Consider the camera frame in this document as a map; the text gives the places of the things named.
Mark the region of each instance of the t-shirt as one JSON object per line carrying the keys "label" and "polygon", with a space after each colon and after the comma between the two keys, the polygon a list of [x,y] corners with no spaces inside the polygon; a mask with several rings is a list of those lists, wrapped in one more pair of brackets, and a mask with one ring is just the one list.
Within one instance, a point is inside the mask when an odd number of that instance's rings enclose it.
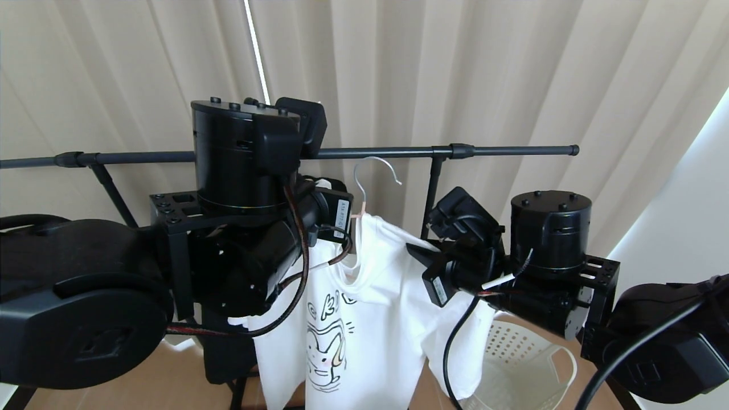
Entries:
{"label": "t-shirt", "polygon": [[[405,243],[434,250],[380,217],[356,222],[359,255],[309,273],[305,297],[288,319],[255,338],[267,407],[280,410],[306,381],[306,408],[405,410],[424,361],[443,384],[443,349],[471,295],[457,293],[445,307],[431,303],[421,275],[425,270]],[[339,244],[318,241],[310,266],[341,252]],[[301,260],[286,274],[301,271]],[[260,328],[277,318],[295,294],[288,286],[259,317],[231,318],[231,324]],[[448,358],[457,398],[473,394],[494,310],[480,302],[453,341]]]}

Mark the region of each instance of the clothing rack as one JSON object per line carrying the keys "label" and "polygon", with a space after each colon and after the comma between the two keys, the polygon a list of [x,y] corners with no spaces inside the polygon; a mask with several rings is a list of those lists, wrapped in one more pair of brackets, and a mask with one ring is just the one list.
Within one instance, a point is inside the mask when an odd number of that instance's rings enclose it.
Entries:
{"label": "clothing rack", "polygon": [[[380,147],[380,148],[322,148],[316,160],[347,160],[366,157],[380,158],[431,158],[428,193],[425,200],[421,239],[428,236],[428,213],[435,203],[440,172],[445,160],[460,160],[471,157],[501,155],[577,155],[577,145],[547,147],[475,147],[469,144],[437,145],[432,147]],[[112,200],[122,219],[132,228],[137,222],[127,207],[119,190],[114,184],[111,174],[105,165],[130,163],[191,163],[195,162],[193,151],[158,151],[158,152],[119,152],[119,153],[86,153],[65,152],[55,157],[18,158],[0,160],[0,169],[36,168],[43,166],[60,166],[64,168],[90,168],[96,179],[104,186],[106,194]]]}

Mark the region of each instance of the beige curtain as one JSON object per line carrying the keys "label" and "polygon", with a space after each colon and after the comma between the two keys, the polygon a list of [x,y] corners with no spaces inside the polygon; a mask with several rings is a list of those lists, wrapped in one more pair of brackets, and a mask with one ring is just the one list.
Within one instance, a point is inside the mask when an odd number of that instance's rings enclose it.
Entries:
{"label": "beige curtain", "polygon": [[[729,86],[729,1],[0,2],[2,158],[191,150],[190,100],[321,101],[325,147],[579,144],[577,157],[446,161],[508,225],[509,199],[594,202],[607,255]],[[353,160],[303,171],[344,179]],[[368,210],[419,233],[427,159],[363,166]],[[140,221],[148,193],[193,189],[190,164],[111,166]],[[88,170],[0,171],[0,212],[119,220]]]}

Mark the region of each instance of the wooden surface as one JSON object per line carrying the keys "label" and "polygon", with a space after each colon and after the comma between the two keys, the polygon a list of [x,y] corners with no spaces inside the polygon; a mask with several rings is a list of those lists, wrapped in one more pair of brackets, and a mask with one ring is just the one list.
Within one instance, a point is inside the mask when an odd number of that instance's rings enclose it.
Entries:
{"label": "wooden surface", "polygon": [[[553,343],[568,347],[577,358],[577,378],[567,391],[559,410],[572,410],[582,389],[595,372],[595,366],[579,359],[580,345],[577,341],[565,342],[523,320],[511,316],[499,316],[500,320],[514,322],[538,332]],[[558,370],[564,365],[555,357]],[[166,410],[205,409],[224,410],[230,405],[231,393],[226,385],[209,384],[205,379],[203,356],[192,340],[172,346],[163,342],[140,366],[118,379],[95,387],[81,390],[38,389],[29,403],[28,410]],[[291,405],[303,404],[303,386],[294,394]],[[243,408],[265,409],[263,394],[258,378],[250,378],[243,396]],[[612,391],[603,385],[590,405],[590,410],[620,410]],[[441,392],[430,370],[425,367],[410,403],[411,410],[453,409],[448,397]]]}

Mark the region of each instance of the laundry basket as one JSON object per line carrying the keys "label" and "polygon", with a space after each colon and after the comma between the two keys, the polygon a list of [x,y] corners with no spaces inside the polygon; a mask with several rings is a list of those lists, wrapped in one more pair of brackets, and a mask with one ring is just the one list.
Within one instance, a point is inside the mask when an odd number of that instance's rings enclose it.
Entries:
{"label": "laundry basket", "polygon": [[[572,375],[560,382],[553,356],[565,351]],[[566,348],[529,329],[494,321],[483,358],[483,375],[464,410],[553,410],[577,375],[577,362]]]}

